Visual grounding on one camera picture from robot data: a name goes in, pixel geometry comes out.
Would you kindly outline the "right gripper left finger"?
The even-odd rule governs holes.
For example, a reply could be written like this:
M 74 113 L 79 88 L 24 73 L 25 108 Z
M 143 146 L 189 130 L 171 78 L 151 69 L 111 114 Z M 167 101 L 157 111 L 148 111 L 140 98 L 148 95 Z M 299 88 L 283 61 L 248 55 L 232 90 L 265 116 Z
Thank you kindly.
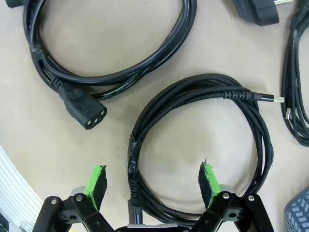
M 68 232 L 72 224 L 82 223 L 88 232 L 112 232 L 113 228 L 99 212 L 106 189 L 106 167 L 97 165 L 83 192 L 65 200 L 56 196 L 44 200 L 33 231 Z

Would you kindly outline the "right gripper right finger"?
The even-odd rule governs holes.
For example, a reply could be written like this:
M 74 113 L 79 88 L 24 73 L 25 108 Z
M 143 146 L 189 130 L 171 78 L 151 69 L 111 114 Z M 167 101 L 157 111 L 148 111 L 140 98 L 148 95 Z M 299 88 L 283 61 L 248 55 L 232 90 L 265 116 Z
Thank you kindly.
M 212 170 L 203 161 L 198 183 L 205 212 L 192 226 L 192 232 L 216 232 L 224 222 L 231 221 L 239 232 L 272 232 L 273 226 L 259 195 L 249 193 L 242 197 L 222 191 Z

